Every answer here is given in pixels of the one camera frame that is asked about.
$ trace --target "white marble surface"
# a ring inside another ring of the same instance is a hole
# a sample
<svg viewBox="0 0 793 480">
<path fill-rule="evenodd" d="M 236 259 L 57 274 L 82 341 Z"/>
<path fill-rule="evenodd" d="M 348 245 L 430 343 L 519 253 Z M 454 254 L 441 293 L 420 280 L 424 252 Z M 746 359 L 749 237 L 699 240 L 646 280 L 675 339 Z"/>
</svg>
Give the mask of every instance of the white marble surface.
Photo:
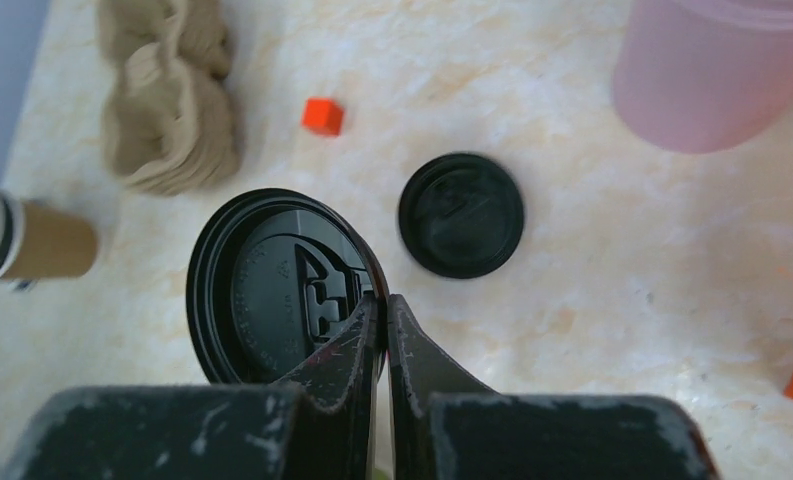
<svg viewBox="0 0 793 480">
<path fill-rule="evenodd" d="M 492 387 L 664 395 L 700 423 L 726 478 L 793 479 L 780 393 L 793 370 L 793 110 L 714 155 L 636 139 L 608 89 L 623 0 L 224 4 L 243 168 L 158 199 L 120 191 L 101 167 L 111 74 L 92 2 L 52 2 L 7 187 L 92 219 L 105 253 L 79 281 L 0 288 L 0 460 L 55 391 L 203 383 L 184 309 L 190 250 L 226 200 L 280 186 L 345 216 L 426 331 Z M 297 126 L 313 95 L 347 107 L 339 138 Z M 412 263 L 395 227 L 404 182 L 452 150 L 504 163 L 528 209 L 513 259 L 467 282 Z M 386 465 L 386 411 L 378 420 Z"/>
</svg>

